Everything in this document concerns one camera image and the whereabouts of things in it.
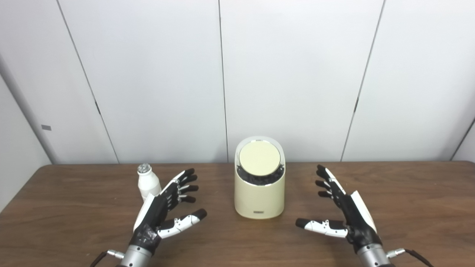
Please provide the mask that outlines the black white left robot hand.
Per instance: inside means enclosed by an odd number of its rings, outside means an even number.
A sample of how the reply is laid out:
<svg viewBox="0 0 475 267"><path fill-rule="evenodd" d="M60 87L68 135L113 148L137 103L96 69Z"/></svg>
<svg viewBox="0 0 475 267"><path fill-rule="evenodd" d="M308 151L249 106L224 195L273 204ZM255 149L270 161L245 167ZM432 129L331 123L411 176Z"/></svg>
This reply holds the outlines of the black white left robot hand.
<svg viewBox="0 0 475 267"><path fill-rule="evenodd" d="M196 198L186 193L199 189L197 185L190 184L196 180L195 169L186 169L175 176L158 196L149 195L139 212L129 245L154 255L163 239L183 232L202 221L207 216L207 211L203 208L189 215L167 219L168 212L180 203L195 203Z"/></svg>

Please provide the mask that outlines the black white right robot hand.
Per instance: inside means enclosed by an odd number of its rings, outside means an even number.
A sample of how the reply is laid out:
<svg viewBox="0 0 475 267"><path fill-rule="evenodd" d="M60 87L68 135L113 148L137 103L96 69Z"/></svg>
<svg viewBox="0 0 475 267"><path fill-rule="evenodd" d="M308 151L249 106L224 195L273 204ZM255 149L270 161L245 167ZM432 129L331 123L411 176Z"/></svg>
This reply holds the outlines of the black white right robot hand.
<svg viewBox="0 0 475 267"><path fill-rule="evenodd" d="M358 191L346 193L334 174L323 165L317 165L316 174L321 179L316 180L315 184L324 188L324 191L319 191L318 195L332 199L342 211L345 220L297 218L295 225L307 231L344 238L353 245L355 252L372 244L382 245L373 218Z"/></svg>

